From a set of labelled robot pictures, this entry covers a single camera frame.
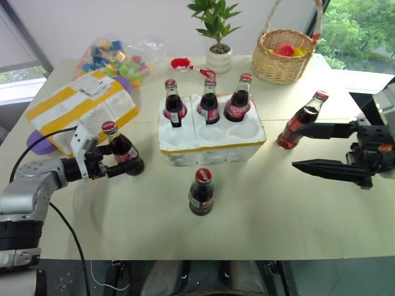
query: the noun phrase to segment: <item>white table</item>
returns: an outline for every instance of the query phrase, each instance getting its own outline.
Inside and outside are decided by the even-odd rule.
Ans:
[[[204,63],[202,57],[192,60]],[[76,64],[76,60],[61,62],[32,104],[70,81]],[[249,56],[235,57],[231,71],[218,77],[217,91],[233,92],[239,74],[250,71],[250,64]],[[360,112],[319,57],[311,60],[297,83],[277,86],[254,79],[251,92],[268,140],[247,162],[207,166],[217,196],[212,212],[204,217],[188,208],[189,186],[199,167],[172,167],[159,151],[157,103],[169,77],[177,80],[181,95],[203,89],[199,73],[168,69],[132,93],[142,109],[121,131],[141,152],[144,173],[77,181],[52,196],[75,228],[87,259],[295,260],[395,254],[394,181],[375,176],[373,188],[364,191],[291,166],[292,161],[312,158],[345,161],[355,137],[305,138],[292,151],[275,144],[287,119],[318,89],[330,93],[321,121],[347,122]],[[6,186],[32,131],[23,116],[0,147],[0,188]],[[61,155],[30,153],[25,162],[51,157]],[[115,164],[112,157],[104,162]],[[72,236],[51,209],[40,246],[42,258],[79,258]]]

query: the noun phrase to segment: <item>red toy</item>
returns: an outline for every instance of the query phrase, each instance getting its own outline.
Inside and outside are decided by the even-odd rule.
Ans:
[[[196,68],[194,65],[191,65],[191,61],[187,57],[178,57],[173,59],[170,63],[175,70],[179,70],[181,72],[187,72],[188,70],[194,70],[202,73],[206,77],[216,77],[217,74],[212,70],[203,70]]]
[[[280,42],[274,47],[276,54],[286,57],[292,57],[295,52],[295,48],[287,41]]]

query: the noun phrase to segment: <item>styrofoam bottle holder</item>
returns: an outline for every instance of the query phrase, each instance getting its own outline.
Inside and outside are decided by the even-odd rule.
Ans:
[[[171,165],[187,166],[196,164],[198,148],[194,136],[193,113],[191,98],[181,98],[186,107],[186,115],[181,119],[181,126],[174,128],[172,123],[163,114],[166,99],[159,101],[159,149],[165,154]]]
[[[198,114],[201,97],[192,95],[183,99],[188,113],[181,128],[173,128],[163,116],[165,99],[159,103],[159,146],[172,165],[194,165],[237,162],[247,160],[266,141],[264,128],[251,101],[251,108],[241,122],[225,118],[223,110],[231,96],[218,97],[220,119],[213,125],[206,125]]]

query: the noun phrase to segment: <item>white flower pot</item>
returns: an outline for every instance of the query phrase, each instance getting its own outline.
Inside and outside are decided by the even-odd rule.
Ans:
[[[215,71],[217,74],[225,73],[230,69],[232,48],[226,54],[215,54],[209,48],[207,51],[207,68]]]

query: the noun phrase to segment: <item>cola bottle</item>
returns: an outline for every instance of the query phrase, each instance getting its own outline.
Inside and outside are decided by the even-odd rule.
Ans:
[[[325,91],[317,91],[305,106],[300,108],[287,122],[284,131],[278,135],[277,144],[284,149],[292,149],[303,137],[294,131],[308,123],[313,123],[320,113],[322,104],[329,98]]]
[[[101,128],[109,140],[111,152],[117,163],[134,162],[136,165],[126,173],[131,176],[141,174],[144,171],[144,162],[139,156],[137,148],[127,137],[119,132],[115,122],[106,121],[102,124]]]
[[[223,111],[224,116],[234,122],[242,121],[245,114],[250,108],[249,103],[249,85],[251,84],[252,75],[243,73],[239,79],[239,85],[233,93]]]
[[[215,94],[216,84],[215,78],[207,77],[205,79],[203,96],[197,106],[197,112],[204,117],[207,125],[213,125],[220,119],[217,95]]]
[[[166,106],[163,114],[172,122],[174,128],[181,126],[181,119],[185,117],[187,109],[178,95],[177,82],[174,79],[168,79],[165,82],[166,88]]]
[[[211,172],[200,168],[195,174],[195,180],[189,190],[189,208],[198,215],[208,214],[214,203],[214,187],[211,185]]]

